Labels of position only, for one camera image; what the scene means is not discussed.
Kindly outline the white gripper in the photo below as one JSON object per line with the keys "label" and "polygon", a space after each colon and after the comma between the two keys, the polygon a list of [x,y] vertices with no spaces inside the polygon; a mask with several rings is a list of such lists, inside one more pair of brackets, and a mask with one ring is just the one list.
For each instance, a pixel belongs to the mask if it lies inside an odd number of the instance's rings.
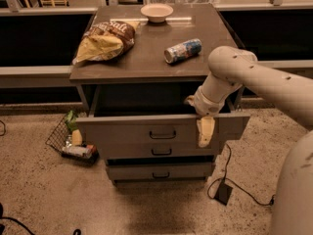
{"label": "white gripper", "polygon": [[184,100],[184,104],[194,106],[197,114],[202,116],[201,119],[197,120],[198,145],[201,148],[208,146],[214,133],[215,120],[213,117],[205,116],[216,116],[224,107],[224,103],[216,103],[207,99],[201,92],[201,87],[199,87],[194,95],[190,95]]}

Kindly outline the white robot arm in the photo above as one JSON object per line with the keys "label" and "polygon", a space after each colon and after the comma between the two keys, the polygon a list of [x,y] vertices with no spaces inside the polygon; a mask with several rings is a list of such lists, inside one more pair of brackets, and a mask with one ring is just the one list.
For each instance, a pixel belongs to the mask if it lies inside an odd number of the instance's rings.
{"label": "white robot arm", "polygon": [[261,66],[253,53],[229,46],[209,54],[208,68],[204,83],[187,98],[198,115],[217,115],[244,86],[308,130],[280,172],[270,235],[313,235],[313,80]]}

